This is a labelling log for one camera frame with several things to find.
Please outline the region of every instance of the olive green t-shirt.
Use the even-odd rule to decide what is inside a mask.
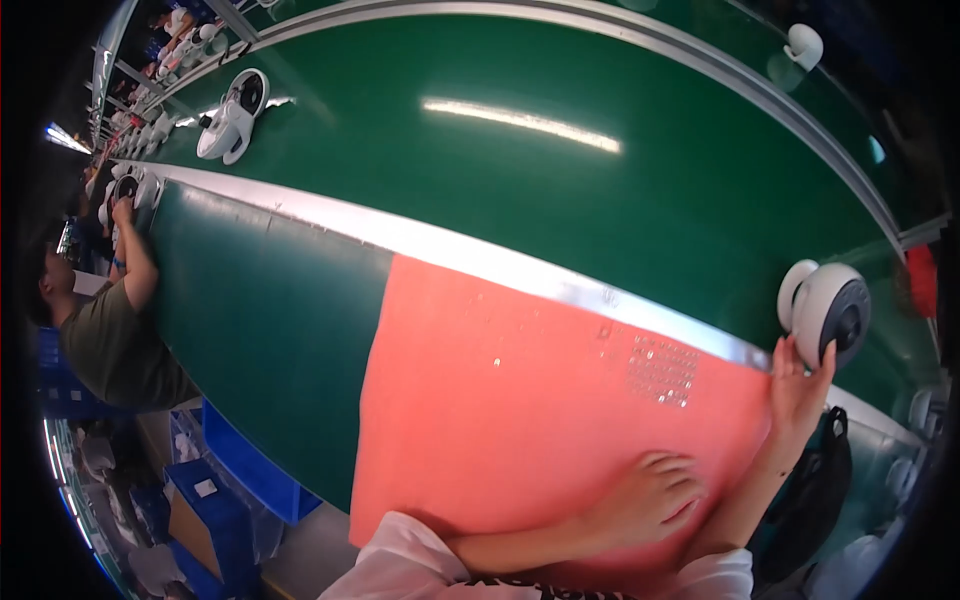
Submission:
[[[87,389],[113,406],[163,410],[200,395],[153,319],[133,311],[123,279],[63,321],[60,351]]]

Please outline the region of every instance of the black hair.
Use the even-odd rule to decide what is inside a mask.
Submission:
[[[173,11],[160,12],[158,14],[151,14],[147,18],[147,27],[150,29],[156,29],[156,25],[160,22],[160,18],[170,14]]]
[[[53,326],[53,310],[40,294],[40,279],[47,273],[47,236],[39,235],[24,252],[22,265],[23,303],[27,317],[41,327]]]

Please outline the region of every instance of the metal frame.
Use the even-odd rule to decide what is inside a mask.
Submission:
[[[935,242],[940,239],[940,229],[945,228],[952,218],[953,213],[948,211],[926,223],[920,223],[906,231],[901,231],[898,236],[900,244],[904,250],[910,250],[923,244]]]
[[[852,156],[812,115],[739,60],[643,14],[593,0],[349,0],[263,30],[250,51],[323,29],[420,14],[482,14],[554,23],[632,43],[714,79],[777,119],[826,162],[873,216],[900,260],[905,260],[898,239],[900,226],[890,208]],[[225,61],[236,58],[234,54]],[[217,59],[207,60],[167,88],[161,100],[171,98],[219,64]]]
[[[312,228],[336,231],[362,243],[642,327],[737,365],[762,372],[771,370],[769,354],[726,331],[591,277],[463,233],[264,181],[170,164],[118,162],[143,167],[160,178],[255,206]],[[889,416],[836,386],[830,388],[827,405],[843,406],[851,420],[905,444],[923,445],[916,435]]]
[[[163,96],[163,94],[165,93],[165,90],[164,90],[162,87],[160,87],[156,82],[151,81],[151,80],[150,80],[147,76],[145,76],[143,73],[137,71],[136,69],[134,69],[134,68],[131,67],[130,65],[126,64],[126,63],[123,62],[122,60],[117,60],[113,65],[114,65],[116,68],[118,68],[118,69],[120,69],[121,71],[123,71],[124,73],[126,73],[127,75],[133,77],[133,79],[134,79],[137,83],[139,83],[139,84],[141,84],[141,85],[146,85],[146,86],[147,86],[147,89],[149,89],[151,92],[153,92],[153,93],[156,94],[157,96]],[[185,113],[185,116],[192,116],[192,117],[194,117],[194,118],[198,118],[198,116],[197,116],[197,111],[196,111],[196,110],[194,110],[194,109],[192,109],[191,107],[187,106],[186,104],[184,104],[183,102],[181,102],[181,101],[178,100],[177,98],[173,98],[173,97],[167,98],[167,102],[169,102],[169,103],[170,103],[174,108],[176,108],[177,110],[179,110],[179,111],[181,111],[181,112],[184,112],[184,113]]]
[[[236,10],[228,0],[205,1],[206,5],[217,13],[217,16],[224,19],[224,23],[237,34],[237,37],[250,44],[260,41],[260,34],[254,26],[250,24],[247,17]]]

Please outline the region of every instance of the hand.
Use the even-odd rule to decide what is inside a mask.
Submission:
[[[836,342],[827,344],[819,370],[806,375],[792,335],[777,340],[774,377],[770,385],[772,422],[768,441],[779,446],[790,470],[800,459],[807,440],[820,422],[827,392],[836,371]]]
[[[609,550],[663,540],[686,525],[707,488],[688,468],[694,460],[647,452],[620,483],[577,517],[585,535]]]
[[[113,223],[128,224],[133,216],[133,201],[129,196],[124,196],[113,203]]]

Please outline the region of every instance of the green conveyor belt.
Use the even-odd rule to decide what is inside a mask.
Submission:
[[[348,510],[391,255],[175,183],[151,238],[170,350],[238,431]]]
[[[936,377],[926,325],[894,302],[892,250],[826,164],[724,86],[615,39],[520,20],[423,16],[300,36],[183,90],[208,108],[243,68],[271,80],[234,165],[179,128],[151,160],[309,190],[532,254],[772,348],[798,259],[864,271],[867,347],[838,384],[900,416]],[[421,107],[445,97],[600,132],[622,153]]]
[[[601,1],[631,11],[637,6],[632,0]],[[263,30],[293,16],[336,4],[336,0],[282,0],[270,10],[254,8],[246,17],[254,28]],[[669,0],[653,3],[656,5],[653,8],[649,8],[649,4],[641,2],[643,11],[638,13],[702,39],[761,76],[768,76],[767,63],[772,57],[784,56],[785,36],[730,2]],[[873,127],[846,90],[818,68],[807,74],[796,89],[790,91],[790,96],[851,154],[890,205],[902,228],[911,228],[923,220],[921,211],[910,202],[903,165],[893,156],[876,161],[870,141]]]

